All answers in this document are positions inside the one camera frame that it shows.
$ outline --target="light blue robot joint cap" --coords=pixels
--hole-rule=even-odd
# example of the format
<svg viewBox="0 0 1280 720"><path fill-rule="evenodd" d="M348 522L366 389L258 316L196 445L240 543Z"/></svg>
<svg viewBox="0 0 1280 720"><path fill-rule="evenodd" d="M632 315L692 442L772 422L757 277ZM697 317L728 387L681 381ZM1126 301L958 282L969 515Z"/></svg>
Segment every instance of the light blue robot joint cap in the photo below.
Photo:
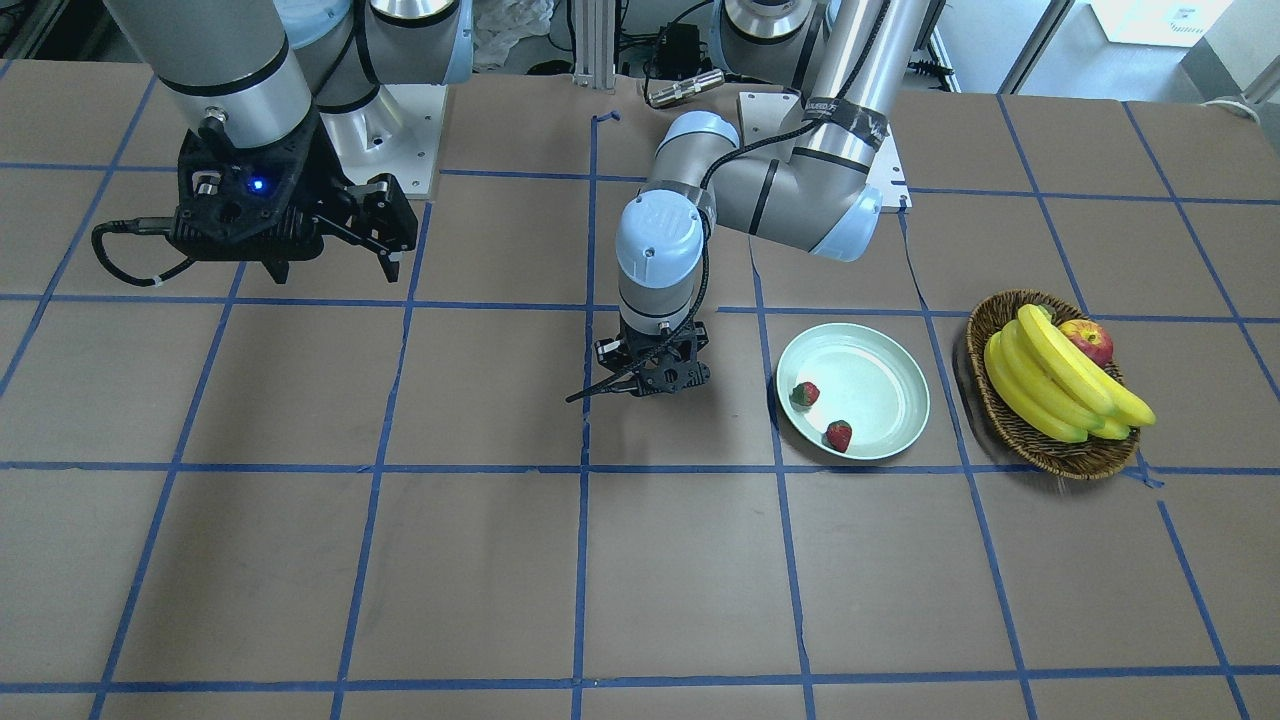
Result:
<svg viewBox="0 0 1280 720"><path fill-rule="evenodd" d="M667 128L667 136L663 137L662 142L658 145L658 150L662 150L663 145L676 137L695 132L710 132L728 140L733 143L733 147L739 146L737 128L735 128L728 120L716 113L692 110L680 115L671 123L671 127Z"/></svg>
<svg viewBox="0 0 1280 720"><path fill-rule="evenodd" d="M849 210L845 210L845 214L836 222L835 227L827 232L827 236L809 254L831 258L841 263L852 263L861 258L863 252L867 251L867 246L872 242L872 233L876 232L876 225L879 223L882 204L883 196L878 188L872 186L863 187L863 191L854 200L854 204L849 206Z"/></svg>
<svg viewBox="0 0 1280 720"><path fill-rule="evenodd" d="M669 190L641 192L618 222L618 268L636 284L671 287L701 259L703 223L687 197Z"/></svg>
<svg viewBox="0 0 1280 720"><path fill-rule="evenodd" d="M352 0L275 0L275 12L297 50L320 40L351 12Z"/></svg>

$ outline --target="blue tape grid line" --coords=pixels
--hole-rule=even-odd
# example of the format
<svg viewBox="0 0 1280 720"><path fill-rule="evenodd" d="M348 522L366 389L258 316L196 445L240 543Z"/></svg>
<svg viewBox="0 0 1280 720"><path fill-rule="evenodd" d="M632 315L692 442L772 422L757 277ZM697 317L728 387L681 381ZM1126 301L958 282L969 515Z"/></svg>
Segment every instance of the blue tape grid line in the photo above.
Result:
<svg viewBox="0 0 1280 720"><path fill-rule="evenodd" d="M1005 105L1005 99L1000 95L996 96L996 102L1000 105L1000 114L1005 118L1005 127L1009 128L1009 136L1014 140L1014 147L1018 150L1018 159L1023 163L1023 170L1027 172L1027 182L1030 183L1032 191L1036 193L1036 201L1041 208L1041 214L1044 215L1044 224L1048 225L1048 233L1053 238L1053 247L1057 249L1059 258L1062 259L1062 268L1066 270L1066 279L1071 283L1071 292L1075 293L1076 306L1084 311L1085 315L1089 314L1089 306L1084 302L1084 293L1080 292L1080 283L1075 279L1075 272L1071 269L1071 261L1066 258L1066 247L1062 245L1062 238L1057 234L1057 227L1053 224L1053 217L1048 211L1048 202L1044 201L1044 196L1041 193L1039 183L1036 182L1036 173L1032 172L1030 160L1027 159L1027 151L1023 149L1023 141L1018 137L1018 131L1014 128L1014 119L1009 115L1009 108Z"/></svg>
<svg viewBox="0 0 1280 720"><path fill-rule="evenodd" d="M897 227L899 232L902 233L902 247L908 251L908 261L910 261L910 234L906 227L905 204L897 211ZM915 295L920 300L920 313L924 319L924 327L929 333L929 346L933 350L933 361L937 365L938 379L942 383L942 396L947 402L947 414L951 418L951 432L955 434L956 451L960 455L960 466L964 471L965 480L969 483L969 500L973 502L974 515L978 520L978 530L982 534L982 546L987 553L987 566L991 570L992 584L996 589L996 600L1000 603L1000 615L1005 623L1005 634L1009 637L1009 650L1014 659L1018 685L1023 692L1023 705L1027 707L1028 720L1038 720L1036 698L1032 694L1030 679L1027 674L1027 664L1023 660L1021 643L1018 641L1018 628L1014 625L1014 612L1009 605L1009 594L1005 592L1004 574L1000 571L1000 560L996 556L995 539L992 538L991 525L987 521L987 511L982 502L982 491L978 488L978 478L974 473L974 465L969 460L969 450L965 447L964 430L960 425L960 411L956 407L955 398L951 396L951 380L948 379L947 364L945 355L942 354L942 343L938 341L938 331L933 323L933 313L929 310L929 304L924 299L924 293L920 292L919 284L915 287Z"/></svg>
<svg viewBox="0 0 1280 720"><path fill-rule="evenodd" d="M84 462L78 460L0 460L0 470L91 470L101 473L305 473L305 474L358 474L371 473L372 465L307 465L292 462ZM556 475L576 474L581 465L396 465L383 466L384 473L396 474L521 474L545 473ZM591 473L609 474L760 474L772 473L774 465L602 465L591 464ZM1171 475L1236 475L1280 477L1280 468L1213 468L1196 465L1148 465L1155 473ZM846 474L846 475L963 475L963 465L783 465L788 475ZM975 475L1039 473L1032 465L969 465ZM1139 473L1140 468L1129 471Z"/></svg>
<svg viewBox="0 0 1280 720"><path fill-rule="evenodd" d="M234 309L230 300L236 297L236 292L239 291L239 284L243 278L244 264L241 263L236 269L236 277L232 279L232 287L227 292L227 302L223 305L221 316L218 319L218 328L214 331L214 338L209 343L209 352L205 355L205 364L200 370L200 379L196 382L196 389L192 395L191 404L187 407L187 416L182 423L182 432L178 434L178 445L173 451L173 466L165 475L164 486L160 489L160 497L156 500L156 509L151 516L147 538L142 544L142 555L138 557L138 566L133 573L133 583L129 585L129 594L124 601L124 610L120 612L120 621L115 629L115 638L111 641L111 650L106 656L106 666L102 669L102 680L97 692L93 694L93 705L90 708L88 715L90 720L97 720L102 716L102 706L106 702L106 693L111 687L113 679L115 678L115 667L120 660L120 651L124 650L124 639L128 635L129 625L133 621L133 611L137 609L138 596L142 593L142 582L146 579L147 569L151 564L151 553L155 551L156 539L160 536L160 525L164 521L165 510L169 507L169 497L173 495L173 486L178 478L177 465L182 461L182 456L187 451L187 441L191 438L191 429L196 424L196 413L200 410L200 402L205 396L205 388L209 386L209 375L214 370L214 360L218 357L218 348L223 343L223 337L227 333L227 323L230 320L232 310Z"/></svg>
<svg viewBox="0 0 1280 720"><path fill-rule="evenodd" d="M1174 201L1174 208L1178 209L1178 215L1183 219L1183 224L1187 225L1187 232L1190 234L1192 242L1196 243L1196 251L1199 252L1201 260L1204 261L1204 268L1213 278L1213 284L1217 286L1217 291L1222 295L1222 301L1226 302L1226 309L1230 310L1231 318L1235 319L1236 325L1240 328L1240 333L1244 336L1245 345L1248 345L1249 351L1253 352L1253 359L1257 360L1258 369L1262 370L1262 375L1266 378L1267 384L1271 386L1271 395L1274 395L1276 400L1280 400L1280 386L1276 384L1276 379L1271 374L1271 369L1267 368L1266 361L1262 359L1262 354L1258 352L1257 343L1253 342L1253 336L1249 333L1248 325L1245 325L1240 318L1240 313L1236 310L1235 302L1231 300L1231 293L1226 291L1226 284L1222 283L1222 278L1219 277L1217 269L1213 266L1213 261L1210 260L1208 252L1201 242L1199 233L1196 232L1196 225L1192 224L1192 219L1187 215L1187 209L1183 208L1181 199L1178 197L1176 192L1174 192L1174 186L1169 182L1169 176L1165 174L1165 169L1156 158L1156 152L1151 149L1151 143L1147 142L1147 136L1142 132L1142 127L1138 124L1138 118L1133 114L1133 108L1130 108L1128 102L1121 102L1121 105L1124 106L1125 114L1129 117L1129 123L1133 126L1134 132L1138 133L1142 149L1147 151L1147 158L1151 159L1151 164L1156 168L1156 174L1160 176L1160 182L1164 183L1170 200Z"/></svg>
<svg viewBox="0 0 1280 720"><path fill-rule="evenodd" d="M40 304L36 305L36 311L31 316L31 322L27 324L27 331L23 333L22 341L18 342L18 350L14 351L13 359L9 361L9 366L5 369L4 375L0 375L0 397L4 397L5 391L9 389L13 374L18 370L18 364L22 361L23 354L27 352L27 347L31 345L31 338L35 337L36 329L40 328L40 322L45 318L45 310L49 309L49 301L52 297L54 291L58 290L58 283L63 279L63 273L67 272L72 255L76 254L76 249L84 237L84 232L88 231L88 224L93 222L93 215L97 213L97 205L102 201L102 196L106 193L106 186L110 184L111 177L115 174L115 167L119 165L120 158L124 155L124 149L129 145L129 138L133 137L133 132L138 127L138 120L142 119L142 110L146 109L147 100L150 100L151 92L155 87L156 78L155 76L151 76L151 81L147 82L147 87L142 91L142 97L138 100L138 106L133 110L133 117L129 119L128 127L124 128L124 136L120 138L120 143L115 147L115 154L111 155L111 164L106 167L106 172L102 174L102 181L97 183L97 191L93 193L93 200L90 202L88 210L84 211L84 217L81 219L79 227L76 228L76 234L72 236L72 241L67 246L67 252L64 252L61 260L58 261L54 277L49 279L49 284L45 287L45 292L40 297Z"/></svg>
<svg viewBox="0 0 1280 720"><path fill-rule="evenodd" d="M413 295L417 292L419 278L422 274L422 258L426 255L429 228L431 225L431 205L428 204L422 211L422 222L419 227L417 251L413 254L413 274L408 282L408 291L404 293L404 316L401 327L401 348L396 360L396 377L392 380L390 391L387 393L387 409L383 413L383 429L378 437L378 454L374 459L372 478L369 482L369 509L365 516L365 532L360 541L360 556L356 564L356 582L351 591L351 609L347 612L347 629L342 639L342 655L338 659L338 678L333 689L333 702L329 708L329 717L338 720L342 717L342 703L346 697L348 676L351 674L351 655L356 647L356 628L360 624L360 606L365 597L365 579L369 577L369 553L374 544L374 527L378 523L378 501L381 496L383 475L387 471L387 447L392 439L392 425L396 419L396 404L399 398L401 379L404 375L404 355L408 352L410 331L413 325Z"/></svg>
<svg viewBox="0 0 1280 720"><path fill-rule="evenodd" d="M751 256L751 282L755 287L755 323L760 333L760 361L764 370L764 402L769 411L769 436L773 443L773 475L778 486L778 514L782 520L782 552L787 564L787 585L791 593L791 618L795 623L796 652L800 659L800 678L804 692L804 711L806 720L817 720L818 706L813 694L809 650L804 641L804 603L800 598L800 577L796 570L795 536L791 532L791 502L787 495L787 475L782 460L782 434L778 429L778 407L773 402L776 392L773 380L773 355L769 351L769 327L764 314L764 284L755 268L755 238L748 238L748 251Z"/></svg>
<svg viewBox="0 0 1280 720"><path fill-rule="evenodd" d="M1236 676L1280 676L1280 665L1238 665ZM1032 680L1084 680L1100 678L1217 678L1220 665L1155 665L1116 667L1043 667L1029 669ZM591 689L613 688L721 688L764 685L882 685L925 683L1007 683L1018 679L1016 670L945 670L934 673L832 673L808 678L782 675L637 675L622 678L589 678ZM456 679L371 679L349 680L348 693L362 692L458 692L458 691L566 691L573 678L456 678ZM118 693L292 693L333 692L334 680L180 680L111 683L110 694ZM0 683L0 694L87 694L99 683Z"/></svg>
<svg viewBox="0 0 1280 720"><path fill-rule="evenodd" d="M1208 606L1204 603L1204 596L1199 591L1199 583L1196 582L1196 574L1192 573L1192 565L1187 560L1187 552L1183 550L1183 543L1178 539L1178 530L1174 528L1174 519L1169 515L1169 507L1165 501L1161 500L1156 503L1160 507L1160 516L1165 521L1165 529L1169 532L1169 541L1174 544L1174 552L1178 555L1178 564L1183 569L1183 577L1187 578L1187 584L1190 587L1192 597L1196 598L1196 609L1199 610L1201 620L1204 621L1204 632L1208 633L1208 641L1213 646L1213 655L1217 656L1219 671L1226 676L1226 685L1231 689L1231 698L1235 700L1235 708L1240 711L1240 720L1249 720L1249 710L1244 706L1244 697L1240 696L1240 687L1235 682L1235 673L1231 670L1231 664L1226 660L1226 651L1222 650L1222 641L1217 637L1217 629L1213 628L1213 619L1208 615Z"/></svg>
<svg viewBox="0 0 1280 720"><path fill-rule="evenodd" d="M1174 199L1160 195L1098 195L1092 192L1048 192L1041 190L978 190L970 187L911 187L920 195L974 195L989 197L1044 197L1057 200L1108 200L1116 202L1172 202ZM1280 205L1280 200L1266 197L1181 197L1181 202L1193 205Z"/></svg>
<svg viewBox="0 0 1280 720"><path fill-rule="evenodd" d="M0 161L0 170L87 170L102 172L108 165L86 163L17 163ZM174 173L174 165L118 165L118 173ZM590 181L590 173L539 173L529 170L471 170L458 168L443 168L442 176L460 177L486 177L486 178L521 178L521 179L566 179ZM599 182L644 183L645 178L639 176L609 176L596 174ZM1062 200L1103 200L1117 202L1172 202L1172 199L1157 195L1105 195L1091 192L1048 192L1028 190L988 190L974 187L910 187L910 192L920 195L970 195L989 197L1046 197ZM1280 206L1280 200L1268 197L1183 197L1178 200L1190 205L1275 205Z"/></svg>
<svg viewBox="0 0 1280 720"><path fill-rule="evenodd" d="M586 306L595 306L595 210L596 193L599 190L600 149L599 127L600 123L621 120L622 115L617 110L611 110L605 115L591 117L590 141L590 174L588 176L586 200ZM595 341L595 311L588 310L582 322L582 388L591 384L591 370L594 368L594 341ZM570 719L582 717L582 682L584 664L586 653L586 551L588 551L588 521L591 500L591 396L586 396L582 402L582 450L579 456L577 483L577 557L573 566L573 684L570 701Z"/></svg>
<svg viewBox="0 0 1280 720"><path fill-rule="evenodd" d="M0 302L32 302L40 301L45 296L36 293L0 293ZM131 302L131 304L159 304L159 305L221 305L224 297L214 296L182 296L182 295L59 295L49 297L50 302ZM280 306L325 306L325 307L403 307L401 300L371 300L371 299L340 299L340 297L241 297L232 300L234 305L280 305ZM436 310L532 310L554 313L616 313L617 305L595 302L494 302L494 301L463 301L463 300L413 300L415 309ZM717 313L754 315L754 306L722 305ZM881 315L923 318L924 311L910 307L764 307L765 315ZM968 310L929 310L934 318L968 318ZM1116 313L1096 313L1092 318L1097 320L1115 320L1125 323L1207 323L1207 324L1253 324L1276 325L1280 318L1266 316L1230 316L1230 315L1132 315Z"/></svg>

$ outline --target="white wall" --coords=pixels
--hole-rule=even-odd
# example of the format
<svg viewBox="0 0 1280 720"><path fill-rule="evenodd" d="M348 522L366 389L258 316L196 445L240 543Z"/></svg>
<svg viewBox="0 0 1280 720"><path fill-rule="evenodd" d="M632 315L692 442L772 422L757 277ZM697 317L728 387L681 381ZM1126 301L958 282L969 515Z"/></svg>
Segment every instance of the white wall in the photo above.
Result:
<svg viewBox="0 0 1280 720"><path fill-rule="evenodd" d="M1280 1L1235 0L1204 35L1204 41L1236 85L1248 86L1280 55Z"/></svg>

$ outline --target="strawberry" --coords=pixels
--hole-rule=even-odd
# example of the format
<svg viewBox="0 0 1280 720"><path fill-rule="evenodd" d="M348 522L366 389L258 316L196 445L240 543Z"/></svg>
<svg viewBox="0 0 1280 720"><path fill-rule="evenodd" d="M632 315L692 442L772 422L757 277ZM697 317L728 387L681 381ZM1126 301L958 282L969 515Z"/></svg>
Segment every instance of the strawberry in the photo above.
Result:
<svg viewBox="0 0 1280 720"><path fill-rule="evenodd" d="M814 402L818 402L818 386L805 380L791 388L791 402L801 407L809 407Z"/></svg>
<svg viewBox="0 0 1280 720"><path fill-rule="evenodd" d="M854 439L854 428L844 420L836 420L827 425L827 442L840 452L849 450L849 441Z"/></svg>

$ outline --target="black cable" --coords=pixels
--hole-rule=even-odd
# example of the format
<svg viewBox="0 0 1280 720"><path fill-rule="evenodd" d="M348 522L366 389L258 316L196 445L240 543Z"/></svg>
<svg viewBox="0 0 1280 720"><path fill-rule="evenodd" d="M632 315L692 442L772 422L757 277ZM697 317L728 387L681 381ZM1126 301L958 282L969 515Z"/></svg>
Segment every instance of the black cable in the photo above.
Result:
<svg viewBox="0 0 1280 720"><path fill-rule="evenodd" d="M892 0L884 0L884 4L881 5L879 13L876 15L876 24L872 26L872 32L867 37L867 45L863 46L861 54L858 55L858 61L854 63L854 69L849 72L849 77L845 79L845 83L840 86L840 92L836 94L836 97L844 97L845 94L849 92L849 88L854 86L854 81L858 78L858 73L860 73L863 65L867 64L867 58L870 55L872 45L876 44L876 36L879 35L881 26L884 23L884 15L888 14L888 6L891 1ZM818 127L826 122L827 122L826 118L814 118L791 132L785 132L782 135L776 135L773 137L765 137L764 140L756 140L755 142L739 147L737 150L730 150L728 152L717 158L714 163L707 167L707 173L703 174L703 181L698 186L703 190L707 190L707 186L710 184L712 182L712 176L716 173L716 170L721 169L726 163L736 160L742 155L746 155L748 152L754 152L762 147L774 145L778 142L786 142L787 140L800 137L801 135L818 129Z"/></svg>
<svg viewBox="0 0 1280 720"><path fill-rule="evenodd" d="M636 370L643 368L645 363L657 357L659 352L671 350L671 346L676 342L676 338L684 334L685 331L689 329L689 325L694 323L694 315L698 314L698 309L703 306L703 299L707 297L707 286L710 284L710 274L712 274L710 250L709 250L712 238L712 225L707 220L707 215L701 215L701 213L699 213L699 215L701 217L703 220L703 237L707 238L705 241L703 241L703 279L701 283L698 286L698 296L694 297L694 304L689 306L689 313L685 314L685 319L681 320L680 324L676 325L676 329L672 331L660 343L653 346L652 348L649 348L649 351L632 360L630 364L627 364L626 368L622 368L621 370L593 384L591 387L575 392L573 395L566 397L564 402L573 402L576 400L582 400L584 397L600 395L602 392L617 392L617 389L613 388L614 382L617 382L622 375L628 375L631 373L635 373Z"/></svg>
<svg viewBox="0 0 1280 720"><path fill-rule="evenodd" d="M673 24L676 24L680 20L685 19L686 17L689 17L689 14L692 13L694 10L696 10L699 8L705 8L707 5L710 5L710 4L712 4L712 0L703 0L701 3L698 3L698 4L692 5L691 8L689 8L687 10L685 10L684 13L680 13L678 15L676 15L676 19L673 19L669 23L667 23L666 26L663 26L663 28L658 32L658 38L653 44L653 56L654 56L654 59L658 58L658 49L662 47L662 41L663 41L663 38L667 37L667 29L669 29ZM648 63L644 64L644 91L641 92L641 95L644 95L644 104L648 105L648 106L650 106L650 108L653 108L653 102L649 101L649 79L653 76L653 73L650 72L652 70L652 64L653 64L653 60L650 60L650 61L648 61Z"/></svg>
<svg viewBox="0 0 1280 720"><path fill-rule="evenodd" d="M175 275L178 275L178 273L182 273L187 268L189 268L189 266L192 266L192 265L196 264L195 260L192 260L191 258L187 258L182 263L178 263L173 268L169 268L168 270L160 273L159 275L156 275L154 278L136 278L136 277L131 275L129 273L125 273L124 270L122 270L119 266L116 266L116 264L113 263L110 260L110 258L106 256L106 247L102 246L102 236L106 234L106 233L109 233L109 232L111 232L111 233L125 233L125 234L160 234L160 233L155 233L155 232L148 232L148 233L138 232L140 231L140 220L142 220L142 219L143 218L138 218L138 219L134 219L134 220L111 220L109 223L102 223L102 224L96 225L93 228L93 233L90 236L90 243L93 246L93 255L97 256L97 261L102 265L102 268L106 269L108 273L111 273L111 275L115 279L122 281L122 282L127 282L127 283L132 284L133 287L156 287L160 283L166 282L166 281L174 278ZM165 222L168 222L168 218L155 218L155 219L156 220L165 220Z"/></svg>
<svg viewBox="0 0 1280 720"><path fill-rule="evenodd" d="M352 12L360 12L358 4L352 9ZM324 74L320 76L320 83L316 85L316 90L311 95L320 97L320 94L324 92L325 86L329 85L329 79L333 78L333 73L338 72L338 65L342 64L342 60L347 56L347 53L351 50L351 45L355 41L356 23L352 22L351 28L347 31L347 40L342 44L342 50L338 51L338 56L333 59L333 63L329 63L329 67L325 68Z"/></svg>
<svg viewBox="0 0 1280 720"><path fill-rule="evenodd" d="M564 23L568 26L568 45L572 47L573 64L577 65L577 31L573 29L573 0L564 0Z"/></svg>

